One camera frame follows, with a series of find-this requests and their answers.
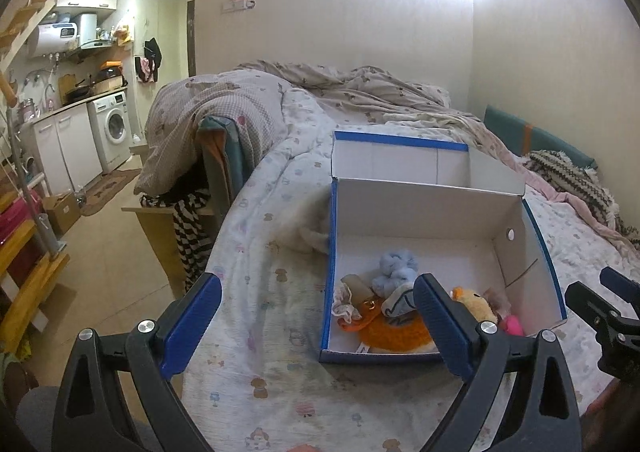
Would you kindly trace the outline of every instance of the tiled floor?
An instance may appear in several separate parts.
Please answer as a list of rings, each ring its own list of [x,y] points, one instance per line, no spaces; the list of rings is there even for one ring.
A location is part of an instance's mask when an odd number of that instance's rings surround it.
[[[139,168],[131,159],[125,168]],[[157,318],[174,299],[166,275],[132,212],[120,207],[133,194],[135,180],[100,212],[81,217],[64,235],[70,260],[41,306],[49,318],[44,333],[32,331],[27,362],[41,385],[59,385],[78,332],[129,332],[145,318]],[[122,385],[133,416],[145,419],[129,374]],[[174,387],[180,391],[179,382]]]

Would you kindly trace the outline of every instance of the floor mat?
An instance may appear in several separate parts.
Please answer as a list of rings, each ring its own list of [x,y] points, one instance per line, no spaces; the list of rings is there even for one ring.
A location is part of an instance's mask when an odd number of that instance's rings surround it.
[[[111,201],[115,195],[127,186],[135,177],[140,174],[139,168],[133,170],[114,170],[89,188],[86,193],[86,203],[80,209],[83,216],[97,214]]]

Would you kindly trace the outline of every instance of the cutting board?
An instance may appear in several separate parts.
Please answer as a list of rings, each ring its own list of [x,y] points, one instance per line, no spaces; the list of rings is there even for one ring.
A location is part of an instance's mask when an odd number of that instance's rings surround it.
[[[66,104],[66,94],[76,86],[76,75],[64,75],[58,79],[60,104]]]

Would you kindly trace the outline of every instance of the water heater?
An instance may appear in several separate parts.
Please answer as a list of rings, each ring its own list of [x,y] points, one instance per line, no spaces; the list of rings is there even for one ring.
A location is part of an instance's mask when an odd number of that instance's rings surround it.
[[[27,41],[28,55],[34,58],[49,53],[62,53],[76,46],[78,26],[72,22],[41,24],[33,30]]]

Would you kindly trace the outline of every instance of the box lid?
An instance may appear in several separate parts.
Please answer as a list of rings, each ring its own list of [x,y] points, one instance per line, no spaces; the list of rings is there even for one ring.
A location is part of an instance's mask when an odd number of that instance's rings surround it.
[[[472,188],[523,196],[524,178],[465,143],[336,130],[331,165],[336,179]]]

